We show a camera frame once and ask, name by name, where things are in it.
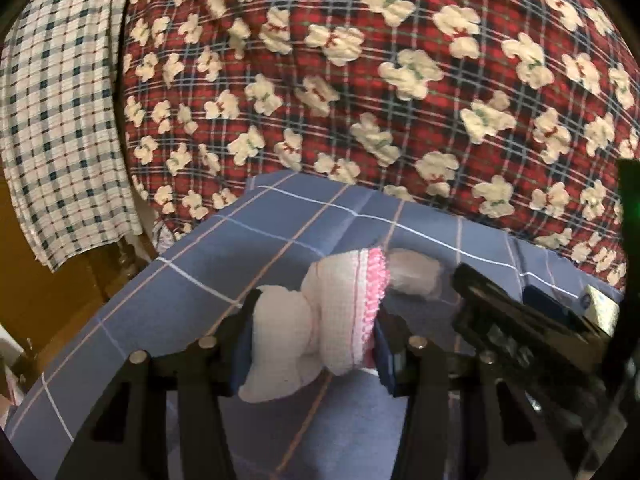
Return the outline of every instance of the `screw head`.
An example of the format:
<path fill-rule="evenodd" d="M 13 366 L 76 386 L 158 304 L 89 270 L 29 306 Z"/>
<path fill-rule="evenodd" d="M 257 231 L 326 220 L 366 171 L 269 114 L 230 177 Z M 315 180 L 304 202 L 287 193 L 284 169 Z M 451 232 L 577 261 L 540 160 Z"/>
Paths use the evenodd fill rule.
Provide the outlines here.
<path fill-rule="evenodd" d="M 135 365 L 140 365 L 143 362 L 146 361 L 146 358 L 149 357 L 149 354 L 146 353 L 144 350 L 136 350 L 135 352 L 132 352 L 131 355 L 129 356 L 129 361 Z"/>
<path fill-rule="evenodd" d="M 409 338 L 409 346 L 411 348 L 415 348 L 416 350 L 422 350 L 425 346 L 427 346 L 429 341 L 427 338 L 422 337 L 421 335 L 412 335 Z"/>
<path fill-rule="evenodd" d="M 198 346 L 203 350 L 210 350 L 217 344 L 217 342 L 218 340 L 215 336 L 206 335 L 198 339 Z"/>
<path fill-rule="evenodd" d="M 480 354 L 480 360 L 486 365 L 492 365 L 495 363 L 495 354 L 486 350 Z"/>

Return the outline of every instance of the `bed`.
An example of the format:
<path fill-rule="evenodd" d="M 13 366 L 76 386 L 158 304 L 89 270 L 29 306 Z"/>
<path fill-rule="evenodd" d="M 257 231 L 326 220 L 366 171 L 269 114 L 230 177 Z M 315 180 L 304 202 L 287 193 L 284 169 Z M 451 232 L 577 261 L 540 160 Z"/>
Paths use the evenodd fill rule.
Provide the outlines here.
<path fill-rule="evenodd" d="M 163 251 L 289 168 L 621 287 L 629 30 L 610 0 L 31 0 L 2 51 L 3 168 L 52 270 L 141 232 L 134 197 Z"/>
<path fill-rule="evenodd" d="M 460 298 L 448 278 L 461 262 L 516 299 L 528 284 L 577 312 L 582 309 L 575 299 L 587 284 L 620 298 L 565 258 L 504 231 L 363 187 L 291 171 L 262 174 L 249 181 L 241 199 L 178 241 L 104 306 L 43 373 L 6 434 L 39 480 L 53 479 L 130 352 L 178 351 L 231 313 L 252 287 L 296 290 L 311 262 L 373 245 L 411 248 L 448 269 L 429 301 L 391 293 L 385 304 L 415 333 L 449 350 L 472 351 L 450 326 Z M 170 397 L 168 460 L 177 479 L 175 402 Z M 457 399 L 451 402 L 453 428 Z M 323 374 L 285 399 L 223 399 L 222 410 L 239 479 L 383 480 L 390 476 L 405 405 L 389 397 L 370 371 L 356 370 Z M 455 478 L 455 449 L 454 437 L 449 478 Z"/>

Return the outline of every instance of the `small box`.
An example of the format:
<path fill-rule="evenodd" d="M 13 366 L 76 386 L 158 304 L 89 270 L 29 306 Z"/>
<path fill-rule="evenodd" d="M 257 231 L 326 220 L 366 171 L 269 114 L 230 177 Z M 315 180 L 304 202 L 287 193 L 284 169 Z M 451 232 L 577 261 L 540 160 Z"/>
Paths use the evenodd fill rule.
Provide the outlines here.
<path fill-rule="evenodd" d="M 592 285 L 584 288 L 579 301 L 584 309 L 584 317 L 613 336 L 620 311 L 618 304 Z"/>

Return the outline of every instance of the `floral blanket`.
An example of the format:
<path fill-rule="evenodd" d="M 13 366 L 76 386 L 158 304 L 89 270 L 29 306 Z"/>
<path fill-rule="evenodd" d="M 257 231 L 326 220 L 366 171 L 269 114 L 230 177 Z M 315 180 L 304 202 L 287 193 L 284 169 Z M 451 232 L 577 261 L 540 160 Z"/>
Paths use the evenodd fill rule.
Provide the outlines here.
<path fill-rule="evenodd" d="M 129 0 L 123 71 L 134 184 L 176 237 L 291 168 L 622 284 L 640 71 L 595 0 Z"/>

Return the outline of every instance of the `blue checkered cloth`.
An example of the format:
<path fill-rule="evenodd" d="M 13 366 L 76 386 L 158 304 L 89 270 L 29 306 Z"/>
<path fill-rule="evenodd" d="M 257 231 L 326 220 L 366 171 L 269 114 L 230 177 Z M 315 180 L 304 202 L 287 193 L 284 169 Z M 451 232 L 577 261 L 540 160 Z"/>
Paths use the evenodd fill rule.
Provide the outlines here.
<path fill-rule="evenodd" d="M 142 228 L 113 113 L 126 0 L 31 0 L 0 60 L 0 151 L 15 213 L 56 270 Z"/>
<path fill-rule="evenodd" d="M 575 306 L 585 285 L 619 293 L 555 253 L 425 205 L 328 179 L 278 172 L 255 177 L 245 195 L 183 237 L 118 293 L 56 357 L 7 425 L 7 435 L 40 480 L 51 480 L 74 435 L 126 356 L 180 351 L 254 286 L 299 289 L 325 255 L 375 244 L 411 248 L 449 269 L 425 302 L 390 293 L 386 306 L 443 348 L 471 352 L 451 327 L 460 298 L 448 274 L 466 262 L 514 298 L 532 283 Z M 177 401 L 168 405 L 169 464 L 178 473 Z M 405 399 L 358 370 L 323 374 L 293 396 L 262 404 L 222 399 L 226 436 L 240 480 L 388 480 Z M 452 397 L 452 428 L 459 423 Z M 456 478 L 452 431 L 450 478 Z"/>

